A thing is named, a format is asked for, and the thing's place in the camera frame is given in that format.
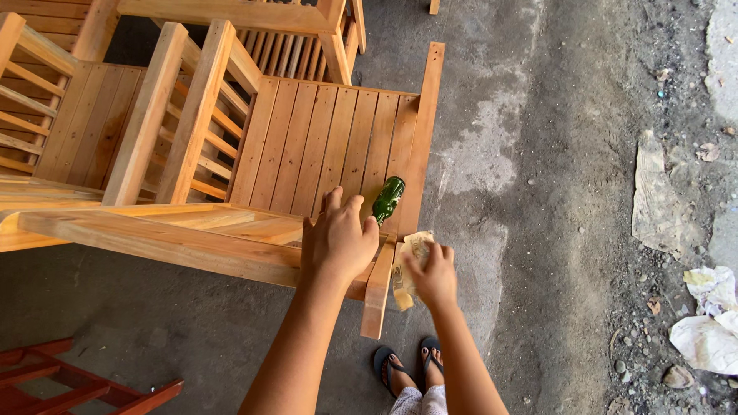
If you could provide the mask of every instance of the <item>green glass bottle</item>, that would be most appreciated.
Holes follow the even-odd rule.
[[[382,191],[379,192],[379,196],[376,197],[374,204],[371,206],[372,214],[379,226],[382,226],[382,222],[386,218],[392,216],[404,191],[405,181],[397,176],[392,176],[384,182]]]

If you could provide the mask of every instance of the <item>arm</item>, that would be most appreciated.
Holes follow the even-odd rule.
[[[277,337],[246,394],[238,415],[315,414],[320,375],[341,303],[352,280],[379,246],[373,216],[362,229],[364,198],[341,207],[343,189],[323,195],[315,226],[303,222],[300,280]]]
[[[456,301],[454,250],[439,244],[429,244],[429,249],[424,270],[414,256],[406,255],[404,260],[441,342],[449,414],[507,415]]]

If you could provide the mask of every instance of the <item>hand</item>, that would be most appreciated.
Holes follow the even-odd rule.
[[[435,242],[427,242],[428,262],[420,269],[418,259],[409,253],[404,254],[405,264],[413,276],[420,299],[431,312],[445,307],[458,306],[456,301],[456,270],[454,269],[454,250]]]
[[[320,215],[313,225],[303,220],[303,253],[300,282],[328,282],[345,294],[348,286],[364,272],[379,247],[379,226],[374,216],[359,223],[364,197],[351,196],[341,207],[343,188],[323,194]]]

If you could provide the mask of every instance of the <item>white pants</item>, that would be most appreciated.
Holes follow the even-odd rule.
[[[446,385],[431,386],[425,396],[418,389],[406,387],[400,392],[390,415],[448,415]]]

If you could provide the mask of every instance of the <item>flip-flop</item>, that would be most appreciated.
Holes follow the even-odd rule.
[[[382,382],[382,385],[384,385],[390,392],[390,394],[392,394],[392,396],[397,399],[395,393],[392,392],[392,370],[397,369],[407,374],[407,376],[410,376],[410,379],[413,382],[415,382],[415,380],[406,368],[398,365],[397,363],[393,363],[390,360],[390,354],[394,354],[395,356],[397,356],[397,353],[395,353],[394,350],[390,349],[387,346],[382,346],[374,352],[374,372],[377,376],[379,376],[379,382]],[[384,383],[384,380],[382,379],[382,366],[384,365],[385,361],[387,361],[387,383]]]
[[[428,348],[428,358],[425,360],[425,364],[423,365],[423,379],[425,379],[425,376],[428,373],[428,365],[430,364],[431,360],[435,363],[436,367],[438,367],[438,370],[441,371],[441,374],[444,374],[444,365],[441,365],[430,352],[430,349],[433,349],[434,347],[436,350],[440,351],[441,342],[439,342],[438,339],[433,336],[428,336],[424,338],[423,341],[420,343],[421,359],[423,358],[424,347]]]

